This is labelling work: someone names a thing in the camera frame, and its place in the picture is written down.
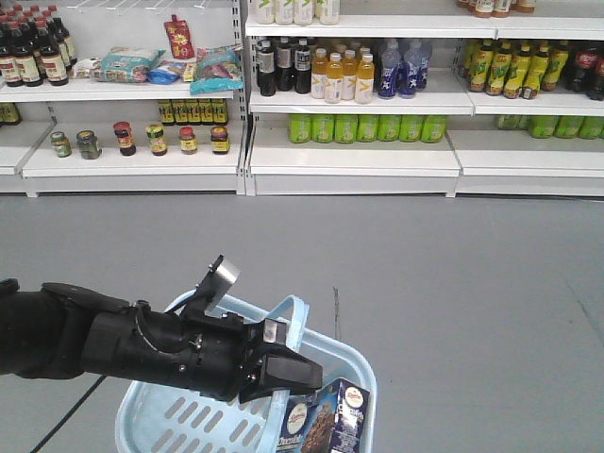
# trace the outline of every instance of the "black cable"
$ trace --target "black cable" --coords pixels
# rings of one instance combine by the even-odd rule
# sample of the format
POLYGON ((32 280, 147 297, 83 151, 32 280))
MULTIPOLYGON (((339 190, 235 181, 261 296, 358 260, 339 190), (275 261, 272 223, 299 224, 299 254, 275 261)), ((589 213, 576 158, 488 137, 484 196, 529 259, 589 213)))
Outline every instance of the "black cable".
POLYGON ((59 429, 61 429, 63 425, 65 425, 69 421, 70 418, 72 418, 72 415, 74 415, 76 411, 80 408, 80 406, 86 402, 86 400, 98 388, 98 386, 103 383, 106 377, 107 376, 101 376, 99 379, 97 379, 94 384, 91 385, 90 388, 86 391, 86 393, 76 401, 76 403, 72 406, 71 409, 69 409, 69 411, 63 416, 63 418, 60 419, 60 421, 55 425, 55 427, 52 428, 48 432, 48 434, 46 434, 44 438, 29 453, 38 453, 40 450, 42 450, 42 448, 48 443, 48 441, 50 441, 52 437, 57 434, 57 431, 59 431, 59 429))

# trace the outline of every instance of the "light blue shopping basket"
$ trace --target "light blue shopping basket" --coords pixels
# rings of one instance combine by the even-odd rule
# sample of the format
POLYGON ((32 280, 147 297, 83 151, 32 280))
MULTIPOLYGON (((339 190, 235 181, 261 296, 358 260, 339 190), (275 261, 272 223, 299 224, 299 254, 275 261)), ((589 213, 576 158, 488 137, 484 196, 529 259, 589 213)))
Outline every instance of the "light blue shopping basket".
MULTIPOLYGON (((173 304, 189 297, 183 294, 173 304)), ((346 378, 371 392, 360 453, 372 451, 378 385, 357 350, 305 328, 309 306, 287 297, 270 313, 226 295, 211 312, 240 314, 248 322, 265 317, 289 325, 287 346, 323 366, 324 382, 346 378), (291 321, 281 316, 292 311, 291 321)), ((277 446, 289 392, 245 404, 202 397, 198 392, 132 382, 118 410, 115 442, 120 453, 270 453, 277 446)))

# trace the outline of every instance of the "snack bag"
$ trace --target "snack bag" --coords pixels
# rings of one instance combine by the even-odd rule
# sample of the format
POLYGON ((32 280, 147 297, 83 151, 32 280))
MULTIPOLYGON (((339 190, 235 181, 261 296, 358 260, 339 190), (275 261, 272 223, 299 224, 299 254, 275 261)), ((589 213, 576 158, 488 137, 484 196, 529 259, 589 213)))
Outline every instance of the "snack bag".
POLYGON ((164 22, 163 26, 175 59, 190 59, 195 56, 187 21, 179 21, 176 15, 172 14, 172 21, 164 22))

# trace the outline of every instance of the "supermarket aisle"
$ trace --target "supermarket aisle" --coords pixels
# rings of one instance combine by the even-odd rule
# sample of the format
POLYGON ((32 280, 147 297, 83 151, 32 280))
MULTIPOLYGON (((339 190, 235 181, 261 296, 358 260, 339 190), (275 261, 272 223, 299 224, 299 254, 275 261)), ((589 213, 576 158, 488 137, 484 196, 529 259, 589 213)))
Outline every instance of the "supermarket aisle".
MULTIPOLYGON (((604 205, 442 197, 0 197, 0 276, 160 309, 225 253, 231 294, 311 303, 377 374, 377 453, 604 445, 604 205)), ((0 377, 0 450, 29 451, 94 381, 0 377)), ((43 450, 113 453, 108 379, 43 450)))

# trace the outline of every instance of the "sauce jar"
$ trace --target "sauce jar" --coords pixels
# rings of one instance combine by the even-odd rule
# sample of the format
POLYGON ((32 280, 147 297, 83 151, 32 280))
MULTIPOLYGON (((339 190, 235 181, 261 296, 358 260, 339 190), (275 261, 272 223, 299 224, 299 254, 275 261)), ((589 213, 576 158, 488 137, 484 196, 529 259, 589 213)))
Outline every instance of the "sauce jar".
POLYGON ((101 143, 91 130, 81 130, 75 136, 77 138, 77 146, 83 159, 98 159, 103 150, 101 143))
POLYGON ((211 150, 214 154, 226 154, 230 149, 227 128, 224 126, 213 127, 210 130, 211 150))
POLYGON ((66 158, 72 155, 72 146, 69 143, 69 139, 65 136, 65 132, 58 130, 50 134, 50 143, 53 145, 53 149, 58 157, 66 158))
POLYGON ((180 134, 180 150, 183 154, 195 154, 197 152, 197 138, 192 127, 182 127, 180 134))
POLYGON ((114 124, 113 132, 120 144, 120 153, 122 153, 122 156, 132 156, 136 153, 134 136, 132 135, 132 129, 130 128, 129 122, 121 121, 120 123, 114 124))
POLYGON ((153 123, 146 128, 149 145, 154 156, 163 156, 168 152, 168 142, 163 135, 163 126, 153 123))

